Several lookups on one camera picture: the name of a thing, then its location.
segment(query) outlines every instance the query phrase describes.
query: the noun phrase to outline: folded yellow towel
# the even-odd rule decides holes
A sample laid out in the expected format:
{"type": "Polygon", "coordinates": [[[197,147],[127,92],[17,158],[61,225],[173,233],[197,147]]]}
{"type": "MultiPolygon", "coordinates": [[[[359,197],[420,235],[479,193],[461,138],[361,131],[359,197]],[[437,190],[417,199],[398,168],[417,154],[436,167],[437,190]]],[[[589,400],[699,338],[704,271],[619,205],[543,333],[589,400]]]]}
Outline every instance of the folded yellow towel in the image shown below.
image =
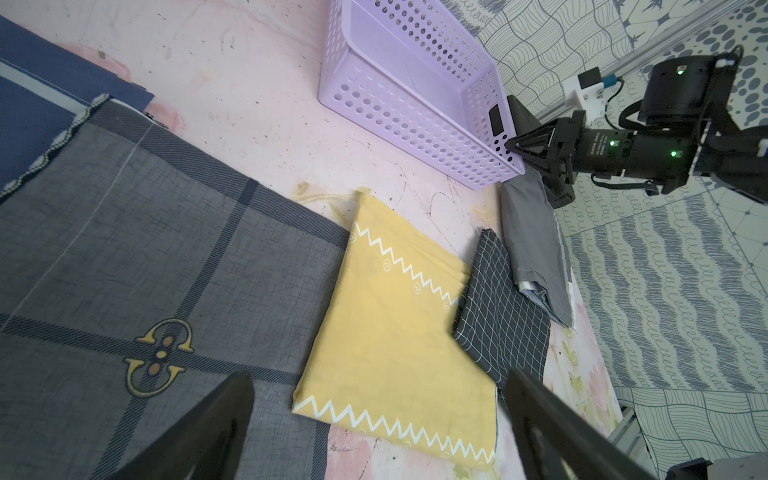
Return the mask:
{"type": "Polygon", "coordinates": [[[451,337],[470,268],[363,195],[293,412],[487,467],[495,385],[451,337]]]}

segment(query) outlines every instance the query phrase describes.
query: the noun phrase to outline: gray patterned fabric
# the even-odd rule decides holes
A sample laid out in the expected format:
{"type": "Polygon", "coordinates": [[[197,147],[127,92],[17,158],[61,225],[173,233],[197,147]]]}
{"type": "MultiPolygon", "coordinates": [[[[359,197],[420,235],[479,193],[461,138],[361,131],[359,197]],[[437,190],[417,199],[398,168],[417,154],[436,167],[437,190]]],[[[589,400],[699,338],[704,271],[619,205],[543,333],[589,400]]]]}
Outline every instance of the gray patterned fabric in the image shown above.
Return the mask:
{"type": "MultiPolygon", "coordinates": [[[[642,99],[653,64],[741,43],[728,109],[740,127],[768,124],[766,20],[768,2],[751,2],[626,75],[609,115],[642,99]]],[[[576,201],[556,210],[574,274],[617,396],[636,405],[659,475],[699,456],[768,450],[768,207],[701,178],[651,198],[599,189],[588,177],[574,190],[576,201]],[[715,397],[743,401],[731,410],[715,397]],[[714,417],[733,428],[710,427],[714,417]]]]}
{"type": "Polygon", "coordinates": [[[562,100],[564,79],[607,67],[715,1],[442,0],[534,114],[562,100]]]}
{"type": "Polygon", "coordinates": [[[0,477],[105,478],[245,369],[238,478],[323,478],[290,404],[344,229],[111,101],[0,224],[0,477]]]}
{"type": "Polygon", "coordinates": [[[512,368],[544,378],[549,326],[547,313],[518,292],[502,241],[483,230],[453,338],[504,392],[512,368]]]}

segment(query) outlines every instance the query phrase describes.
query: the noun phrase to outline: gray towel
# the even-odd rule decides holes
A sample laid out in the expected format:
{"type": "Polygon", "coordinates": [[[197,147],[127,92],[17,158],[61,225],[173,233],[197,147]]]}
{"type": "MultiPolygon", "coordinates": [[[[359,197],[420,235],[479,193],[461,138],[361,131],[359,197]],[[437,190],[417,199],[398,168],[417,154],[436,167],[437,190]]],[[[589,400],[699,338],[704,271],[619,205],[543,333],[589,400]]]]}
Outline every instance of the gray towel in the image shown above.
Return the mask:
{"type": "Polygon", "coordinates": [[[555,322],[572,327],[571,263],[541,175],[534,168],[502,184],[502,226],[520,291],[555,322]]]}

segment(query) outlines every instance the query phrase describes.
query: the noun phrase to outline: gray plaid cloth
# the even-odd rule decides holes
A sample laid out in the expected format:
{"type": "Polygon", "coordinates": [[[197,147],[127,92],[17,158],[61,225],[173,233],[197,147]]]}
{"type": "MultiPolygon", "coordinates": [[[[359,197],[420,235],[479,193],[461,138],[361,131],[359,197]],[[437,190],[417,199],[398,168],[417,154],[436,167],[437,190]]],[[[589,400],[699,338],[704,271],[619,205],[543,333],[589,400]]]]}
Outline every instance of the gray plaid cloth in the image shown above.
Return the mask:
{"type": "Polygon", "coordinates": [[[73,133],[0,204],[0,478],[106,478],[240,370],[237,478],[323,478],[291,394],[349,233],[113,101],[73,133]]]}
{"type": "Polygon", "coordinates": [[[507,249],[493,230],[480,235],[456,319],[453,338],[502,392],[512,368],[543,378],[549,316],[518,291],[507,249]]]}

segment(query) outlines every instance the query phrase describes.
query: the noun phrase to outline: white zigzag pattern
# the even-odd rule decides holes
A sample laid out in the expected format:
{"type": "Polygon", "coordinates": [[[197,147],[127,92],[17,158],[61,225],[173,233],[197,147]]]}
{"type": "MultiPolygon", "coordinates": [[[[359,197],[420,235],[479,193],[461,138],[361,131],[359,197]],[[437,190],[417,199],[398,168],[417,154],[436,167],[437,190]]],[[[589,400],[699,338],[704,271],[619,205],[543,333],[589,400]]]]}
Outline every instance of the white zigzag pattern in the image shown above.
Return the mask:
{"type": "Polygon", "coordinates": [[[387,253],[391,256],[392,266],[395,266],[399,263],[403,273],[408,273],[408,272],[411,273],[411,280],[416,280],[418,278],[422,286],[429,285],[429,289],[432,291],[432,293],[439,293],[440,298],[442,298],[443,300],[448,299],[448,303],[450,305],[453,305],[454,303],[456,303],[456,300],[458,300],[458,298],[451,299],[451,294],[448,292],[443,293],[442,287],[440,286],[435,288],[435,286],[432,284],[431,278],[424,280],[424,275],[422,274],[422,272],[413,273],[413,265],[406,266],[406,262],[402,259],[402,257],[396,259],[395,253],[391,247],[385,250],[382,244],[381,237],[378,237],[375,240],[371,240],[371,231],[369,228],[366,228],[365,230],[360,230],[360,225],[358,225],[357,222],[355,222],[354,225],[355,225],[355,228],[357,229],[358,237],[362,237],[363,235],[368,237],[369,247],[373,247],[374,245],[378,244],[379,250],[381,250],[381,253],[383,256],[386,256],[387,253]]]}
{"type": "Polygon", "coordinates": [[[304,400],[299,405],[294,406],[293,407],[293,413],[298,413],[298,411],[300,411],[302,408],[304,408],[304,406],[306,406],[308,403],[312,404],[313,413],[314,413],[316,419],[318,419],[319,417],[324,415],[325,412],[330,410],[331,411],[331,420],[333,421],[333,423],[338,423],[341,419],[343,419],[344,417],[349,415],[349,420],[352,422],[352,427],[356,428],[357,425],[359,425],[360,422],[362,422],[363,419],[367,419],[368,420],[368,427],[370,427],[370,432],[375,432],[376,429],[378,427],[380,427],[381,424],[383,424],[384,425],[384,429],[386,430],[386,433],[387,433],[388,436],[392,436],[392,433],[394,433],[395,430],[397,430],[397,437],[399,439],[404,439],[408,435],[411,435],[411,439],[413,440],[414,445],[419,443],[419,440],[421,440],[422,437],[425,437],[426,441],[427,441],[427,445],[429,445],[430,447],[432,445],[434,445],[435,442],[437,442],[438,445],[440,445],[440,451],[441,452],[444,452],[445,449],[450,447],[451,455],[456,455],[456,452],[459,449],[461,449],[465,458],[466,458],[467,455],[469,455],[470,452],[472,453],[472,456],[475,457],[475,460],[479,459],[480,456],[482,455],[483,457],[485,457],[485,463],[486,464],[490,464],[491,461],[493,460],[494,456],[496,455],[495,450],[491,450],[491,454],[490,455],[486,454],[485,453],[485,448],[480,449],[479,452],[475,452],[475,447],[472,446],[471,442],[469,443],[469,445],[467,445],[465,447],[464,446],[464,442],[461,439],[459,439],[458,442],[456,442],[456,444],[454,445],[454,443],[451,442],[451,437],[448,436],[448,435],[445,436],[445,441],[444,442],[442,442],[440,440],[440,435],[437,434],[437,433],[434,434],[433,437],[429,438],[429,434],[427,433],[426,430],[424,430],[424,427],[421,427],[421,429],[419,430],[419,433],[416,434],[416,433],[413,432],[413,424],[412,423],[409,423],[408,424],[408,428],[403,430],[402,426],[400,425],[400,420],[399,419],[395,420],[395,423],[393,423],[392,426],[389,426],[389,423],[387,423],[386,419],[384,418],[384,415],[382,415],[381,418],[379,418],[379,420],[376,423],[373,423],[373,420],[371,420],[370,415],[368,415],[368,410],[363,410],[362,414],[359,417],[355,418],[355,413],[352,410],[352,406],[351,405],[347,405],[346,408],[344,410],[342,410],[340,414],[337,415],[336,414],[336,410],[333,408],[333,402],[328,400],[328,403],[326,403],[326,405],[323,407],[323,409],[322,410],[318,410],[317,409],[317,402],[315,401],[315,396],[314,395],[310,396],[308,399],[304,400]]]}

